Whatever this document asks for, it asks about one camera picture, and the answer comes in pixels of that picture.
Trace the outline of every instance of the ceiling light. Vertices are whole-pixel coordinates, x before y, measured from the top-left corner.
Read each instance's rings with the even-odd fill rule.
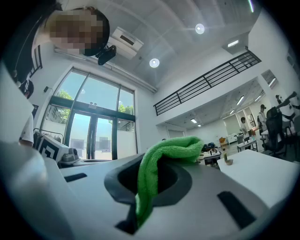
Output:
[[[239,105],[241,103],[241,101],[243,100],[244,96],[241,96],[238,103],[236,105]]]
[[[275,82],[275,80],[276,80],[276,78],[274,78],[274,79],[270,82],[269,87]]]
[[[150,64],[150,67],[157,68],[159,66],[159,60],[156,58],[153,58],[153,59],[151,59],[149,64]]]
[[[254,12],[252,1],[251,1],[251,0],[248,0],[248,3],[249,3],[249,5],[250,5],[251,12]]]
[[[255,100],[255,102],[261,97],[261,95],[258,96],[258,98]]]
[[[203,24],[199,23],[196,25],[195,30],[196,30],[196,33],[203,34],[205,27],[203,26]]]
[[[228,47],[232,47],[232,46],[234,46],[234,45],[236,45],[236,44],[238,44],[238,43],[239,43],[239,41],[236,40],[236,41],[234,41],[234,42],[228,44]]]

